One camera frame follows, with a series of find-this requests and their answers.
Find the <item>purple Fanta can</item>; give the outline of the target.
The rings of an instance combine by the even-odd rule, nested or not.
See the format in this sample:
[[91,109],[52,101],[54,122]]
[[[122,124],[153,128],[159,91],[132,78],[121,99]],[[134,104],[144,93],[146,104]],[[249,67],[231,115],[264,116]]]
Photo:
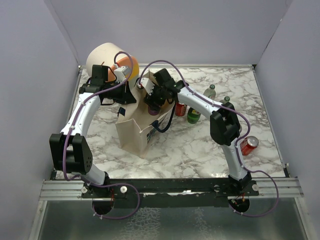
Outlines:
[[156,116],[156,115],[159,114],[159,111],[154,110],[153,108],[151,108],[150,106],[148,106],[148,113],[149,113],[151,116]]

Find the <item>beige canvas tote bag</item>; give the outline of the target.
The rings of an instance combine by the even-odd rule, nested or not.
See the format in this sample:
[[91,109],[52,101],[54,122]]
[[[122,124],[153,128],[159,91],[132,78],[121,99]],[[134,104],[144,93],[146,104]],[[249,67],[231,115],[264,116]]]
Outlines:
[[133,78],[128,82],[136,103],[120,106],[115,126],[120,147],[131,154],[144,158],[154,135],[158,133],[152,123],[158,121],[159,128],[163,129],[165,127],[163,121],[171,115],[174,105],[166,101],[160,107],[157,115],[149,114],[148,105],[143,101],[147,92],[136,86],[136,80],[137,78]]

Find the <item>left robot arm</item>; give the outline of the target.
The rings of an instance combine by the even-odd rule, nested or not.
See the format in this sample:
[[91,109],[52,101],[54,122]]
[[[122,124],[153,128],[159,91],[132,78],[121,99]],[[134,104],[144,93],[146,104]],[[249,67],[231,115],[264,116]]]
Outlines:
[[49,138],[54,168],[65,176],[73,174],[92,183],[94,193],[101,198],[110,193],[111,186],[108,174],[93,163],[86,141],[89,127],[104,99],[120,104],[136,102],[129,87],[132,64],[119,66],[116,63],[114,67],[92,66],[91,77],[79,88],[78,102],[70,119],[60,133],[53,133]]

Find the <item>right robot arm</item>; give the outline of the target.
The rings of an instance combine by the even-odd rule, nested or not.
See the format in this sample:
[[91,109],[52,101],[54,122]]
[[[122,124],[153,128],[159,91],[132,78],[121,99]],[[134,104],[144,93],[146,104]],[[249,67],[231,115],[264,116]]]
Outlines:
[[210,123],[210,136],[215,143],[222,147],[229,169],[230,191],[240,196],[248,189],[252,180],[251,174],[243,166],[241,149],[238,146],[240,138],[240,122],[234,106],[231,103],[214,101],[198,93],[183,80],[176,82],[164,68],[150,77],[140,77],[137,82],[146,91],[144,102],[152,110],[159,110],[167,100],[185,104],[201,115]]

